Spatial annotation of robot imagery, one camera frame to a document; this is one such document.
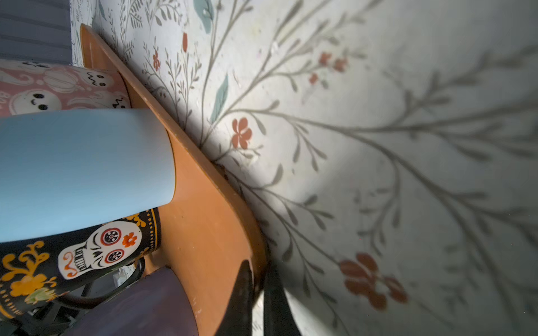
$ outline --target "white floral surface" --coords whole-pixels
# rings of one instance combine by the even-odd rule
[[[538,2],[72,0],[75,65],[81,23],[226,168],[327,330],[537,330]]]

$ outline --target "gray slatted wall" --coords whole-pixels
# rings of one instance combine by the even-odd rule
[[[0,0],[0,58],[71,64],[69,0]]]

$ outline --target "black mug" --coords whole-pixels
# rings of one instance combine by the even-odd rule
[[[131,264],[159,243],[157,208],[81,230],[0,243],[0,320]]]

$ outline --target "mug handle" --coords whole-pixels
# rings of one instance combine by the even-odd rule
[[[130,286],[130,285],[134,284],[135,282],[137,282],[142,277],[142,274],[144,273],[145,266],[146,266],[146,262],[144,261],[144,258],[138,259],[137,265],[136,265],[136,268],[134,269],[133,274],[131,274],[131,276],[127,280],[125,280],[125,282],[122,283],[118,288],[114,289],[113,291],[110,291],[109,293],[107,293],[107,294],[105,294],[103,296],[84,297],[85,294],[87,295],[90,292],[89,289],[88,290],[86,289],[86,287],[88,287],[88,286],[90,286],[89,288],[91,289],[91,283],[89,283],[86,286],[84,286],[82,296],[65,294],[65,295],[62,295],[62,296],[58,297],[57,299],[55,299],[54,302],[57,302],[58,304],[60,304],[60,305],[62,305],[64,307],[71,308],[71,309],[77,309],[77,310],[82,310],[82,309],[90,310],[90,309],[93,309],[98,304],[103,303],[107,299],[109,299],[112,296],[114,296],[114,295],[120,293],[121,291],[123,291],[128,286]]]

